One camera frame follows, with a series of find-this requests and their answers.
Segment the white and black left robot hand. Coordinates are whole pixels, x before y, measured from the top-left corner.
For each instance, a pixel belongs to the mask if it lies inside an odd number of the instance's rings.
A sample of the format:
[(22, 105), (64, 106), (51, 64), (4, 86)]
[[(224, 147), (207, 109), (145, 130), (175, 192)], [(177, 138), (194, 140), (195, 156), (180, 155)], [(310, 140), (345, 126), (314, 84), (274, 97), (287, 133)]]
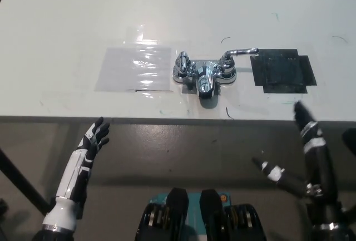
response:
[(109, 142), (110, 124), (98, 118), (83, 135), (72, 152), (55, 195), (55, 205), (43, 220), (42, 228), (52, 232), (74, 233), (82, 219), (87, 186), (94, 160)]

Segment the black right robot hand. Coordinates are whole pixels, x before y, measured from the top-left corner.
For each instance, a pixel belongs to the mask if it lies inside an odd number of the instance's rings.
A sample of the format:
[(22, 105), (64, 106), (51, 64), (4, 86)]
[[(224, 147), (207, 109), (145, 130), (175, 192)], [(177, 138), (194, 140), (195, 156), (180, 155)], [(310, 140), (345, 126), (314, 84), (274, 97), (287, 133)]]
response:
[(294, 119), (303, 143), (305, 179), (298, 179), (285, 168), (252, 158), (253, 163), (278, 188), (299, 199), (308, 199), (308, 217), (319, 230), (339, 230), (346, 225), (332, 159), (322, 129), (300, 101), (294, 104)]

